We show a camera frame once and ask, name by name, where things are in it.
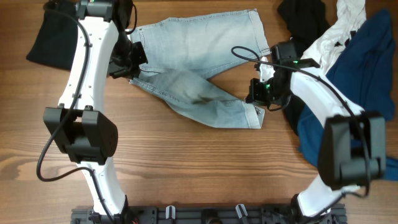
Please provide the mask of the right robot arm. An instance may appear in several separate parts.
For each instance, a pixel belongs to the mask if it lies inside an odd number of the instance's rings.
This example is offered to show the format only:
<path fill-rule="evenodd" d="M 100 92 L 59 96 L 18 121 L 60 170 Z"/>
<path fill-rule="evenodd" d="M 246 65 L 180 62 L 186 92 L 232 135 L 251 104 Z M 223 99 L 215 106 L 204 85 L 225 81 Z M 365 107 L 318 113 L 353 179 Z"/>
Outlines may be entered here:
<path fill-rule="evenodd" d="M 287 223 L 334 221 L 338 202 L 352 195 L 366 198 L 372 180 L 386 170 L 385 119 L 377 111 L 365 111 L 345 97 L 312 58 L 296 56 L 290 42 L 271 49 L 272 61 L 254 56 L 258 78 L 249 86 L 247 103 L 277 109 L 291 96 L 300 98 L 322 125 L 318 150 L 318 175 L 290 205 L 270 210 Z"/>

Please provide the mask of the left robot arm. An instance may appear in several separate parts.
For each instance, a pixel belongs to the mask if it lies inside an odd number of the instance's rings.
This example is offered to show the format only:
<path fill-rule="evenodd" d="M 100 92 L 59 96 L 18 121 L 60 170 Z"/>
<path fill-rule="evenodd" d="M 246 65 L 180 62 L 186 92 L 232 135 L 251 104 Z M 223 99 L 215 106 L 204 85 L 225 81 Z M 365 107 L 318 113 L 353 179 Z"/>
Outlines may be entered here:
<path fill-rule="evenodd" d="M 132 1 L 80 1 L 72 18 L 78 35 L 70 77 L 58 105 L 44 111 L 49 144 L 76 164 L 93 197 L 72 223 L 137 223 L 114 167 L 118 129 L 104 115 L 106 79 L 136 78 L 147 62 L 142 44 L 129 39 L 136 20 Z"/>

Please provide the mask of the light blue denim shorts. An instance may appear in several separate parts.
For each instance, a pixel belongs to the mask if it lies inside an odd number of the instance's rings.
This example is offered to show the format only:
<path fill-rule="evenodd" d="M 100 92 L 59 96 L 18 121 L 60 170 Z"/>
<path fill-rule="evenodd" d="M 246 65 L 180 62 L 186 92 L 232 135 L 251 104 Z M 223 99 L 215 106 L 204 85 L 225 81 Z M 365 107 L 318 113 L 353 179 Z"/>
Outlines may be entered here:
<path fill-rule="evenodd" d="M 246 58 L 270 53 L 256 9 L 195 17 L 170 17 L 138 27 L 147 63 L 130 82 L 164 100 L 175 112 L 213 128 L 259 129 L 265 111 L 218 88 L 209 79 Z"/>

